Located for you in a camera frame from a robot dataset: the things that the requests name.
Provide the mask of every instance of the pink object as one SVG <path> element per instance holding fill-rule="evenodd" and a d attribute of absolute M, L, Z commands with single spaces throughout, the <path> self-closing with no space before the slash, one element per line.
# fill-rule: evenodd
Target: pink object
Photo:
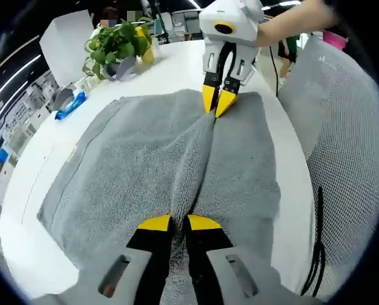
<path fill-rule="evenodd" d="M 323 32 L 323 40 L 335 48 L 338 48 L 339 50 L 342 50 L 347 43 L 347 40 L 345 38 L 336 35 L 335 33 L 329 32 L 328 30 Z"/>

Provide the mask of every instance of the gray flower pot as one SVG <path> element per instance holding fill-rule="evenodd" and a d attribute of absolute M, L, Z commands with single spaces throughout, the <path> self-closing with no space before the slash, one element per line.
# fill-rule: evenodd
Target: gray flower pot
<path fill-rule="evenodd" d="M 103 75 L 109 81 L 124 81 L 135 74 L 136 56 L 126 57 L 119 63 L 109 64 L 103 69 Z"/>

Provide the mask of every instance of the blue object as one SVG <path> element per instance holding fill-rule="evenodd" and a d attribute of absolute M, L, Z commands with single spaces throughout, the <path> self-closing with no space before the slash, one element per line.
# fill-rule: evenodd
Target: blue object
<path fill-rule="evenodd" d="M 76 98 L 70 103 L 64 111 L 59 110 L 55 115 L 55 119 L 61 120 L 67 117 L 68 114 L 72 113 L 75 109 L 77 109 L 83 102 L 86 100 L 85 92 L 79 93 Z"/>
<path fill-rule="evenodd" d="M 0 162 L 4 164 L 7 161 L 9 154 L 3 148 L 0 148 Z"/>

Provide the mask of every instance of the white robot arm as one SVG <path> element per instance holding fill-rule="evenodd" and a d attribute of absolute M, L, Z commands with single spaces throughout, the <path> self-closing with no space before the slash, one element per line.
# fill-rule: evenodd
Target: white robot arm
<path fill-rule="evenodd" d="M 216 0 L 199 15 L 206 46 L 204 106 L 206 112 L 216 107 L 216 118 L 236 101 L 240 86 L 244 86 L 253 73 L 252 65 L 258 53 L 253 42 L 263 16 L 259 0 Z M 219 96 L 229 53 L 233 53 L 233 61 Z"/>

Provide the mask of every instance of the round table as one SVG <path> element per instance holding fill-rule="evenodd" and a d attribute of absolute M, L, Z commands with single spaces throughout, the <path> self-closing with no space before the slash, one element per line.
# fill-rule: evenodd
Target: round table
<path fill-rule="evenodd" d="M 77 281 L 78 270 L 36 215 L 59 170 L 95 116 L 122 96 L 165 94 L 186 88 L 201 91 L 203 41 L 167 44 L 160 51 L 162 59 L 136 78 L 100 83 L 65 120 L 55 121 L 55 113 L 51 114 L 19 159 L 4 197 L 0 235 L 10 273 L 28 297 L 59 294 Z M 309 272 L 314 238 L 309 171 L 292 124 L 259 73 L 241 89 L 255 91 L 262 97 L 281 188 L 279 213 L 274 221 L 272 266 L 280 273 L 282 284 L 297 292 Z"/>

